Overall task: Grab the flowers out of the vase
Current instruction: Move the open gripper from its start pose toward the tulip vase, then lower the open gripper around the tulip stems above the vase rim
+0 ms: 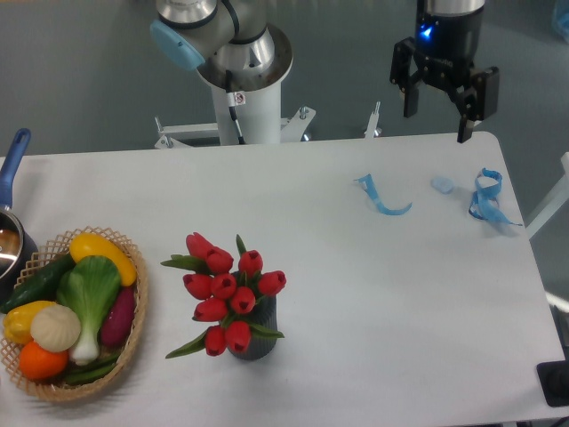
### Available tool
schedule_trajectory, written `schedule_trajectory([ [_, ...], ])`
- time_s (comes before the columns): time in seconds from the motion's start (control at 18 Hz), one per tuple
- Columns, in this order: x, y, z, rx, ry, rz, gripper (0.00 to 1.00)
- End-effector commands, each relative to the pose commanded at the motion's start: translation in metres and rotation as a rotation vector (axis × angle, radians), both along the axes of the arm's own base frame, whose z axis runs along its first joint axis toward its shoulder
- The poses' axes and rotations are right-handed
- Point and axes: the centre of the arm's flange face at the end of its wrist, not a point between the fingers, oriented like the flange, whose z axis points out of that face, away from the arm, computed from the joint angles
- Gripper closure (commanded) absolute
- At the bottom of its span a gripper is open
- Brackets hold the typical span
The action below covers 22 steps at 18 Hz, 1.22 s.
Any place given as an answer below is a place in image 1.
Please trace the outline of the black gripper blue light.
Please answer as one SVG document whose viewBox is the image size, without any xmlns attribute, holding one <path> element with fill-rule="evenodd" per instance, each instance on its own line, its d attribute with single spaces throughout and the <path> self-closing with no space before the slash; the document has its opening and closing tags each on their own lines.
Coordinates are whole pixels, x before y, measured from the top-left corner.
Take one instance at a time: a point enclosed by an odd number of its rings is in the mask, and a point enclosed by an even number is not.
<svg viewBox="0 0 569 427">
<path fill-rule="evenodd" d="M 498 109 L 500 69 L 474 72 L 483 12 L 482 1 L 419 1 L 414 39 L 407 37 L 393 48 L 389 80 L 404 96 L 405 118 L 417 113 L 420 81 L 444 92 L 463 88 L 456 102 L 459 143 L 471 138 L 476 122 Z M 417 71 L 412 75 L 413 60 Z"/>
</svg>

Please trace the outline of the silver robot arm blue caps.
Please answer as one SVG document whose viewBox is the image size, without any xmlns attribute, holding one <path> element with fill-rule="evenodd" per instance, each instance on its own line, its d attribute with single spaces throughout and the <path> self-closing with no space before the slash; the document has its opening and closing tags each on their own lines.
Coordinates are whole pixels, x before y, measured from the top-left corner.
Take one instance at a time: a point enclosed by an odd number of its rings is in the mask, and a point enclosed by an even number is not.
<svg viewBox="0 0 569 427">
<path fill-rule="evenodd" d="M 418 109 L 419 89 L 445 93 L 459 112 L 458 142 L 498 108 L 496 67 L 474 63 L 484 13 L 481 1 L 419 1 L 414 33 L 393 49 L 389 80 L 404 99 L 405 117 Z M 304 141 L 315 117 L 300 108 L 281 115 L 281 84 L 293 52 L 267 20 L 263 1 L 159 1 L 150 35 L 179 68 L 196 72 L 212 91 L 220 143 Z"/>
</svg>

